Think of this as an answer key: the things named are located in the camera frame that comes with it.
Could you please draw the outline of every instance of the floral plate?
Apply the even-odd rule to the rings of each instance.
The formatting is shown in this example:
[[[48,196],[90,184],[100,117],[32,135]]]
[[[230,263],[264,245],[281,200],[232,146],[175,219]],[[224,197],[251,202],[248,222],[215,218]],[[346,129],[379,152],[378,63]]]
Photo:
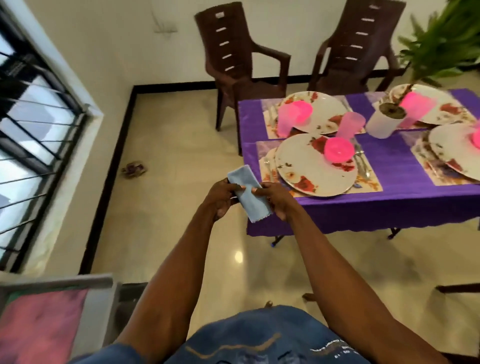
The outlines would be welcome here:
[[[389,93],[390,100],[398,100],[407,86],[398,85],[392,88]],[[421,122],[432,125],[445,125],[462,119],[464,107],[448,92],[425,85],[414,85],[412,91],[437,101],[437,105],[420,120]]]
[[[280,106],[294,101],[306,101],[312,104],[313,113],[310,122],[305,125],[295,125],[295,128],[311,134],[332,134],[338,130],[347,108],[335,97],[315,91],[302,91],[288,95]]]
[[[278,173],[305,194],[331,197],[348,191],[358,175],[355,160],[330,163],[324,158],[326,136],[298,134],[282,142],[275,153]]]
[[[480,149],[471,141],[475,131],[462,122],[442,125],[430,132],[429,142],[433,152],[449,167],[480,181]]]

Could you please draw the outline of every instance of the flower pot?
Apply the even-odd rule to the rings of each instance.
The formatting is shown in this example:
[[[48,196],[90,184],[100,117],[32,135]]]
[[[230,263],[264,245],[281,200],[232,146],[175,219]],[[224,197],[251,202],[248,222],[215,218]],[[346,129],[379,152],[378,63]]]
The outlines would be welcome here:
[[[365,130],[378,139],[385,139],[392,135],[397,127],[406,118],[407,112],[393,102],[385,102],[368,120]]]

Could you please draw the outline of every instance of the chair armrest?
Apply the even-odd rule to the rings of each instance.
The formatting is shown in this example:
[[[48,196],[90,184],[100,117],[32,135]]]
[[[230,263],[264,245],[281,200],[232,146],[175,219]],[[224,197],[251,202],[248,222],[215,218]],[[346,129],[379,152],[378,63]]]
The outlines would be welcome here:
[[[217,81],[219,81],[221,84],[227,86],[227,87],[232,87],[238,80],[228,76],[225,73],[219,72],[216,69],[213,68],[210,62],[206,62],[205,64],[205,70],[207,73],[215,78]]]
[[[318,49],[317,56],[315,58],[315,64],[313,65],[312,76],[310,78],[310,82],[308,83],[308,90],[315,91],[315,85],[318,81],[318,75],[320,73],[320,68],[322,66],[322,62],[324,61],[325,53],[327,49],[330,47],[330,38],[328,38],[325,42],[322,43],[320,49]]]
[[[387,76],[382,80],[378,85],[376,91],[386,91],[393,79],[398,75],[400,70],[400,65],[396,59],[395,53],[393,52],[392,46],[389,46],[384,54],[384,57],[387,58],[388,62],[388,73]]]
[[[284,92],[287,92],[288,69],[290,68],[290,59],[292,56],[279,50],[260,46],[252,42],[252,50],[255,53],[261,53],[268,57],[275,58],[280,61],[280,76],[278,78],[278,87]]]

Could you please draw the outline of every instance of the hand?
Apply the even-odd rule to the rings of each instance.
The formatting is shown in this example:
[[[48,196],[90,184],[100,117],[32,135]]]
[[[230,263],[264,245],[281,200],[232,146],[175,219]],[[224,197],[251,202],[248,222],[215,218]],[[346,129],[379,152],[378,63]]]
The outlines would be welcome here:
[[[212,206],[216,210],[214,221],[225,216],[230,206],[238,203],[238,198],[235,197],[233,191],[243,191],[245,186],[240,186],[236,183],[229,183],[225,178],[215,183],[208,192],[203,202],[206,206]]]
[[[252,193],[255,196],[265,196],[281,220],[286,221],[289,213],[300,207],[297,200],[281,184],[263,182],[261,186],[263,188],[253,187]]]

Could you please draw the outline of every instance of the blue napkin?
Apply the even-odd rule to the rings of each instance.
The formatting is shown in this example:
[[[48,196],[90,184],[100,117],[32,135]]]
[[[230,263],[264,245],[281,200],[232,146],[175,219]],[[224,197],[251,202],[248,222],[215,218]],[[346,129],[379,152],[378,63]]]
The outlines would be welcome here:
[[[251,222],[261,220],[272,213],[269,203],[265,197],[257,197],[252,194],[252,187],[261,188],[253,175],[250,166],[242,166],[227,174],[230,183],[237,183],[245,186],[245,191],[235,191],[239,201]]]

